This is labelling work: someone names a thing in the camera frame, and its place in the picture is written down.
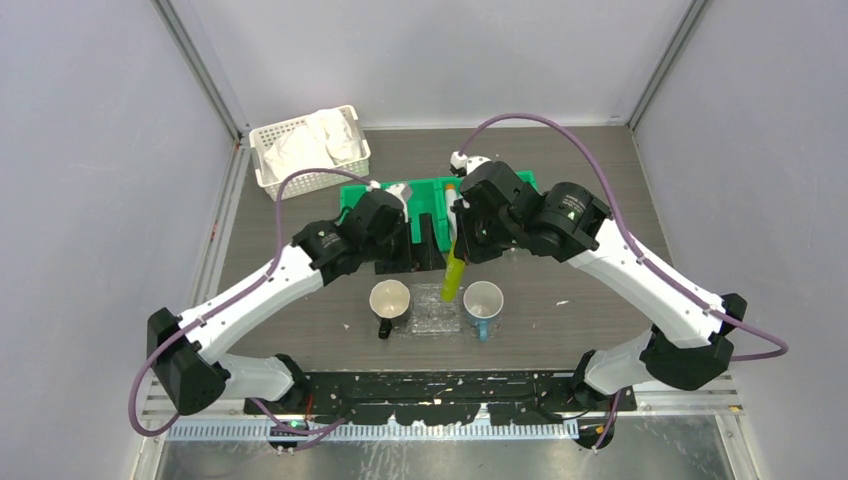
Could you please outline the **yellow toothpaste tube red cap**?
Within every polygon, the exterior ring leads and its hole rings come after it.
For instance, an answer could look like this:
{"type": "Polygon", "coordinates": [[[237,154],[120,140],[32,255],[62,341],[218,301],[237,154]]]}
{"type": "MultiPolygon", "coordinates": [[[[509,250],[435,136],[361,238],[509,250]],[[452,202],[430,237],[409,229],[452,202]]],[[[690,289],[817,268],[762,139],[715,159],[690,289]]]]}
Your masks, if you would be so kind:
{"type": "Polygon", "coordinates": [[[451,303],[455,300],[463,279],[466,262],[455,254],[455,246],[452,246],[446,256],[446,268],[442,281],[441,299],[451,303]]]}

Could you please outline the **white toothpaste tube orange cap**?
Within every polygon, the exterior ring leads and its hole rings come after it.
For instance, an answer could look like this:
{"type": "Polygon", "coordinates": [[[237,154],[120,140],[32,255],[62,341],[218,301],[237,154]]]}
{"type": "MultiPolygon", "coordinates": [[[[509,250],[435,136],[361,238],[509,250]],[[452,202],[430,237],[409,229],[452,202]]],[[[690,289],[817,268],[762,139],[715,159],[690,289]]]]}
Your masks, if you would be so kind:
{"type": "Polygon", "coordinates": [[[444,188],[444,198],[446,204],[446,217],[449,225],[449,235],[451,243],[454,243],[458,237],[458,223],[455,212],[455,203],[459,199],[459,194],[454,184],[449,183],[444,188]]]}

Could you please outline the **black mug cream inside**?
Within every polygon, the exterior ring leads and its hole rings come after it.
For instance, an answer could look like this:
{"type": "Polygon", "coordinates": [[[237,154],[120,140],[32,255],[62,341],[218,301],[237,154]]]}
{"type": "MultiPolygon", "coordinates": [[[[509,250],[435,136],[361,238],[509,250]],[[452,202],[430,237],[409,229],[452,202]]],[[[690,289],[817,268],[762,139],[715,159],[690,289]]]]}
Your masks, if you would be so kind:
{"type": "Polygon", "coordinates": [[[378,282],[369,294],[368,303],[379,322],[378,338],[381,340],[387,340],[394,329],[406,325],[411,318],[411,292],[398,280],[378,282]]]}

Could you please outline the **clear oval textured tray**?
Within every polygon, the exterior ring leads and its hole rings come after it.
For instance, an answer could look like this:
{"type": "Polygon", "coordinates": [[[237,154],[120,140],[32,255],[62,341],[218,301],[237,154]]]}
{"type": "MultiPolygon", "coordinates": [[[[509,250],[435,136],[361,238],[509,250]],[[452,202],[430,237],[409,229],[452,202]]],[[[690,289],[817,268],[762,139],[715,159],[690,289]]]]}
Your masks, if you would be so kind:
{"type": "Polygon", "coordinates": [[[445,302],[440,284],[421,283],[409,287],[411,315],[406,323],[395,327],[392,334],[400,337],[473,338],[476,328],[469,322],[459,297],[445,302]]]}

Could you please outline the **green compartment organizer bin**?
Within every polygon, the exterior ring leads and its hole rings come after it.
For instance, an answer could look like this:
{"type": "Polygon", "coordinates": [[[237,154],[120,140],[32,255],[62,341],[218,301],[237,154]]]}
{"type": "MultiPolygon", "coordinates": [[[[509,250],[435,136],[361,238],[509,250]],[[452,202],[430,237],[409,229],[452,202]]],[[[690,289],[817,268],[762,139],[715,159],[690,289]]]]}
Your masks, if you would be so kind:
{"type": "MultiPolygon", "coordinates": [[[[516,174],[524,182],[529,182],[538,190],[535,174],[532,171],[518,171],[516,174]]],[[[405,182],[412,189],[412,197],[408,201],[408,213],[411,222],[411,234],[413,243],[421,241],[421,227],[419,222],[420,214],[429,214],[431,216],[433,231],[435,233],[437,244],[441,252],[447,253],[451,247],[451,236],[449,220],[447,215],[447,206],[444,191],[447,185],[453,185],[459,193],[461,179],[457,177],[436,177],[429,179],[418,180],[402,180],[385,182],[382,186],[387,187],[394,183],[405,182]]],[[[358,200],[366,192],[364,185],[350,185],[341,188],[339,197],[339,207],[353,208],[358,200]]]]}

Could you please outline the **blue mug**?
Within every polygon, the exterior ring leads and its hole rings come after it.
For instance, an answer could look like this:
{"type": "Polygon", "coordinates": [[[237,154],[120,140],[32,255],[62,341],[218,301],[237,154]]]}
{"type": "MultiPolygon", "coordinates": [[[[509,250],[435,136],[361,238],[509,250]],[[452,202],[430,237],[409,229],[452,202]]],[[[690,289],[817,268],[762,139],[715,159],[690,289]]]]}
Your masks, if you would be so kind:
{"type": "Polygon", "coordinates": [[[465,289],[462,306],[468,323],[477,331],[478,340],[486,342],[491,325],[498,320],[504,307],[504,295],[496,284],[477,281],[465,289]]]}

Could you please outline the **white plastic basket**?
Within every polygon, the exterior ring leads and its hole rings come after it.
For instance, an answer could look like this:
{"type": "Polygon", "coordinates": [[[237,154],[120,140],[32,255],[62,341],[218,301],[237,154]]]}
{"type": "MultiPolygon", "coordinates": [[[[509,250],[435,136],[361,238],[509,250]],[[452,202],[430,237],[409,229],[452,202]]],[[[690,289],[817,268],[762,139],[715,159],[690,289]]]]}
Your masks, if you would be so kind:
{"type": "Polygon", "coordinates": [[[257,185],[275,199],[290,174],[310,168],[370,174],[371,149],[351,105],[258,127],[248,135],[257,185]]]}

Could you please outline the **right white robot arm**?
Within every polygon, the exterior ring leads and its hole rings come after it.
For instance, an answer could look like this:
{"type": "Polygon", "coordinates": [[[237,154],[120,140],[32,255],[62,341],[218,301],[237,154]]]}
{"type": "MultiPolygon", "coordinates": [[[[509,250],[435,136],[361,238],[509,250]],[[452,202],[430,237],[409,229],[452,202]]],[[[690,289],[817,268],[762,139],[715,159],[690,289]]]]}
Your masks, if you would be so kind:
{"type": "Polygon", "coordinates": [[[650,320],[636,338],[582,357],[570,385],[577,406],[596,410],[617,391],[651,380],[693,391],[728,369],[731,329],[708,310],[740,319],[747,304],[739,295],[687,298],[649,269],[648,256],[634,254],[610,208],[578,184],[539,193],[506,163],[481,156],[460,156],[451,171],[460,180],[457,257],[479,264],[511,248],[550,257],[601,281],[650,320]]]}

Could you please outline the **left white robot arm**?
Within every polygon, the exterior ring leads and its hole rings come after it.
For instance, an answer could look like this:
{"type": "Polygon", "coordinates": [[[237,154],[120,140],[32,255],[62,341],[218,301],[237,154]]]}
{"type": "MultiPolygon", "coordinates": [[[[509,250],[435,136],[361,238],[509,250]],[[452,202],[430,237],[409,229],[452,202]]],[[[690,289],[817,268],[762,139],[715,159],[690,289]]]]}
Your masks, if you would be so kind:
{"type": "Polygon", "coordinates": [[[282,355],[252,358],[230,348],[295,300],[368,262],[400,271],[418,265],[411,239],[414,189],[369,187],[338,218],[308,223],[279,243],[272,260],[212,300],[179,315],[166,308],[147,321],[149,366],[177,413],[189,416],[223,398],[261,398],[298,412],[307,389],[282,355]]]}

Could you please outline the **white cloth in basket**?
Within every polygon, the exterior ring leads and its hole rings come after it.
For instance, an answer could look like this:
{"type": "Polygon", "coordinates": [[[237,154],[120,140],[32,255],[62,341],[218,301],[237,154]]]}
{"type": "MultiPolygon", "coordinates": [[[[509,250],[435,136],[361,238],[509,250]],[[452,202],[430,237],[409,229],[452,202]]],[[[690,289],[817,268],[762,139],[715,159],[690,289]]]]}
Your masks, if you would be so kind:
{"type": "Polygon", "coordinates": [[[278,179],[308,168],[334,168],[362,156],[360,141],[339,109],[322,109],[284,132],[263,154],[263,164],[278,179]]]}

